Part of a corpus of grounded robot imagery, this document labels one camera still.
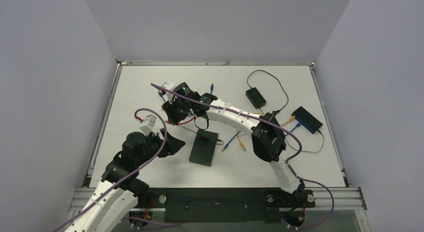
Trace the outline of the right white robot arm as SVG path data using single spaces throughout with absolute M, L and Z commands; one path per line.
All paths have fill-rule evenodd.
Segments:
M 239 130 L 251 138 L 254 154 L 271 166 L 282 190 L 283 201 L 294 206 L 302 199 L 299 189 L 301 179 L 289 165 L 289 159 L 280 158 L 281 153 L 286 150 L 285 139 L 288 132 L 283 130 L 274 114 L 247 112 L 211 93 L 199 94 L 185 82 L 179 85 L 164 83 L 156 88 L 167 97 L 162 109 L 171 124 L 177 125 L 192 115 L 196 119 L 220 122 Z

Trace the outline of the black power adapter with cord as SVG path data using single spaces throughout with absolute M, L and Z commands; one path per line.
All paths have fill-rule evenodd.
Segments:
M 319 112 L 319 98 L 309 72 L 267 71 L 258 69 L 247 76 L 248 88 L 256 88 L 266 100 L 260 107 L 262 113 L 274 112 L 280 126 L 298 136 L 302 152 L 320 153 L 325 145 L 324 126 L 310 132 L 300 117 L 293 115 L 300 107 L 322 122 Z

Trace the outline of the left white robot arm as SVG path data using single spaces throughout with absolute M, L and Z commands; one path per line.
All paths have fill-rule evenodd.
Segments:
M 159 133 L 128 134 L 121 151 L 106 166 L 89 201 L 80 215 L 71 220 L 66 231 L 112 231 L 130 209 L 149 202 L 149 185 L 138 179 L 139 168 L 156 157 L 176 154 L 185 144 L 164 129 Z

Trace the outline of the black network switch small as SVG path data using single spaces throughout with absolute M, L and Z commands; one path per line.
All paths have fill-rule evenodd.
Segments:
M 304 107 L 298 107 L 291 113 L 291 116 L 294 117 L 294 119 L 304 126 L 311 134 L 314 134 L 315 132 L 319 132 L 320 134 L 322 133 L 320 128 L 323 126 L 323 123 L 315 118 Z

